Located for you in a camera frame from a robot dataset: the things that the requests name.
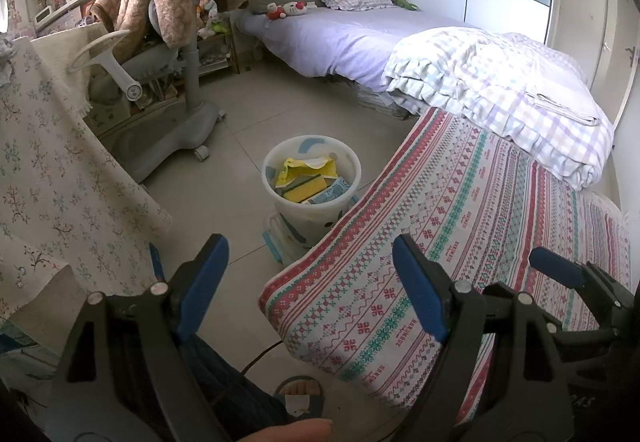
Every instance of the caster wheel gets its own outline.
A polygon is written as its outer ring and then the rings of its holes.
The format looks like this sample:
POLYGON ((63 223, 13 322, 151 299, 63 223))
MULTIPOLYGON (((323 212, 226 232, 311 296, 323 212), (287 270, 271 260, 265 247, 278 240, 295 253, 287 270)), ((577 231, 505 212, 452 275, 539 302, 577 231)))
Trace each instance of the caster wheel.
POLYGON ((204 162, 207 158, 209 158, 209 149, 207 146, 200 146, 197 149, 193 150, 193 154, 200 162, 204 162))

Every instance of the human hand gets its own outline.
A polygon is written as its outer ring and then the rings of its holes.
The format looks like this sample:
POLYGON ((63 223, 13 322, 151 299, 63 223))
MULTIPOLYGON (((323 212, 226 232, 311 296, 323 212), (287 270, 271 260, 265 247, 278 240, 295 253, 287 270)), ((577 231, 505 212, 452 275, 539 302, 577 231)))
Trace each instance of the human hand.
POLYGON ((243 438, 240 442, 326 442, 334 423, 325 418, 312 418, 286 426, 270 427, 243 438))

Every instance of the white bucket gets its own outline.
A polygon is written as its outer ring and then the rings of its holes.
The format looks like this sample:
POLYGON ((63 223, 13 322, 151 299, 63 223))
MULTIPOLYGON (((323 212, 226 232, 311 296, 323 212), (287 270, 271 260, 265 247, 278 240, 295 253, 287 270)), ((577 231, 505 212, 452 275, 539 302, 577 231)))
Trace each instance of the white bucket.
POLYGON ((361 178, 362 167, 353 149, 335 138, 321 135, 290 138, 274 147, 262 164, 264 188, 293 238, 307 248, 316 245, 349 210, 361 178), (276 193, 273 188, 276 177, 287 158, 306 160, 322 156, 334 159, 338 175, 351 184, 346 193, 331 202, 316 205, 289 202, 276 193))

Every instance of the metal screw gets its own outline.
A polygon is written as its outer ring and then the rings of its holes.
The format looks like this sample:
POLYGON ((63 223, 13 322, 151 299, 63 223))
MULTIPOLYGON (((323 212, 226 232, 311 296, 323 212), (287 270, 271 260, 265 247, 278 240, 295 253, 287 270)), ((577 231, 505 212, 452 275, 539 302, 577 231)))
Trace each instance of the metal screw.
POLYGON ((518 301, 520 301, 520 303, 522 303, 523 305, 532 305, 533 304, 533 298, 527 294, 526 292, 520 292, 518 294, 518 301))
POLYGON ((89 294, 89 297, 86 299, 86 302, 90 305, 97 305, 104 298, 104 294, 102 292, 93 292, 89 294))
POLYGON ((456 291, 460 292, 460 294, 469 294, 469 292, 473 290, 471 284, 465 279, 456 281, 453 285, 453 288, 455 288, 456 291))
POLYGON ((163 296, 169 291, 169 285, 164 281, 158 281, 151 285, 151 294, 154 296, 163 296))

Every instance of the red plush toy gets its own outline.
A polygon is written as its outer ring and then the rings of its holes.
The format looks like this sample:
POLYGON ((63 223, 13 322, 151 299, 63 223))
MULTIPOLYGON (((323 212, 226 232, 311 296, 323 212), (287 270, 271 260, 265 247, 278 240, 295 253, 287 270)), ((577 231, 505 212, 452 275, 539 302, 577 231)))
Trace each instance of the red plush toy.
POLYGON ((276 20, 284 19, 287 15, 281 6, 276 5, 276 3, 269 3, 267 5, 267 17, 271 20, 276 20))

